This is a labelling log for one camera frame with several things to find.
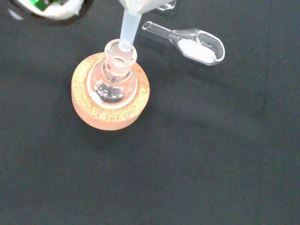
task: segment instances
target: glass flask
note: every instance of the glass flask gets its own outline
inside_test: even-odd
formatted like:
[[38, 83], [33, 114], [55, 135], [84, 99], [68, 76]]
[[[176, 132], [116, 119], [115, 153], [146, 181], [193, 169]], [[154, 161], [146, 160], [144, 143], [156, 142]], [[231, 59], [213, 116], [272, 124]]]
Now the glass flask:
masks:
[[208, 66], [221, 62], [225, 48], [221, 40], [199, 29], [170, 30], [153, 22], [146, 22], [143, 30], [169, 39], [187, 58]]
[[132, 70], [137, 53], [132, 46], [129, 52], [119, 49], [119, 39], [105, 46], [105, 58], [90, 70], [87, 90], [92, 100], [105, 109], [126, 106], [134, 98], [137, 78]]

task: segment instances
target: white powder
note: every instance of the white powder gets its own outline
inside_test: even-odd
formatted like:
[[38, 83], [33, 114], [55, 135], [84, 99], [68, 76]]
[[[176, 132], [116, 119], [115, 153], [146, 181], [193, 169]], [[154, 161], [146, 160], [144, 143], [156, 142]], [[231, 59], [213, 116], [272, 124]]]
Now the white powder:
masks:
[[212, 63], [216, 58], [216, 54], [211, 49], [195, 41], [183, 39], [178, 42], [178, 45], [189, 58], [207, 63]]

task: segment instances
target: white funnel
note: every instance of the white funnel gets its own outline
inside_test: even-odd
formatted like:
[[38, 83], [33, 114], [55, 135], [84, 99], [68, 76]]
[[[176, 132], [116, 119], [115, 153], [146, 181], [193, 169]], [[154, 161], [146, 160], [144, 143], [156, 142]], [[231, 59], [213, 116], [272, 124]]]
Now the white funnel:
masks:
[[125, 8], [119, 48], [123, 52], [131, 50], [137, 28], [143, 13], [149, 12], [172, 0], [119, 0]]

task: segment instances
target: cork stand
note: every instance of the cork stand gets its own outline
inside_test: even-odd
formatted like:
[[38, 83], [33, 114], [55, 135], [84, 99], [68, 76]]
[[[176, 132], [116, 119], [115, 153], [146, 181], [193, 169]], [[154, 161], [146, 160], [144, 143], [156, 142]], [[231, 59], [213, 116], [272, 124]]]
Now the cork stand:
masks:
[[104, 52], [97, 53], [87, 57], [77, 66], [72, 78], [72, 102], [79, 117], [90, 126], [101, 130], [119, 130], [131, 125], [142, 113], [149, 99], [149, 81], [143, 69], [135, 63], [132, 70], [138, 85], [133, 100], [119, 109], [100, 107], [91, 99], [86, 82], [92, 67], [104, 58]]

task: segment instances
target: dark cloth surface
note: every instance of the dark cloth surface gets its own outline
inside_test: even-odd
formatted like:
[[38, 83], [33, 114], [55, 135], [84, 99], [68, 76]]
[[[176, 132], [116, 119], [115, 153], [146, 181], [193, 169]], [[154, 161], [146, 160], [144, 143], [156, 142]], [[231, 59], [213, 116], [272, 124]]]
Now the dark cloth surface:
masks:
[[70, 84], [86, 57], [120, 36], [123, 9], [97, 0], [70, 27], [0, 18], [1, 225], [298, 225], [300, 2], [185, 0], [170, 29], [219, 37], [203, 67], [139, 30], [150, 82], [140, 118], [96, 130]]

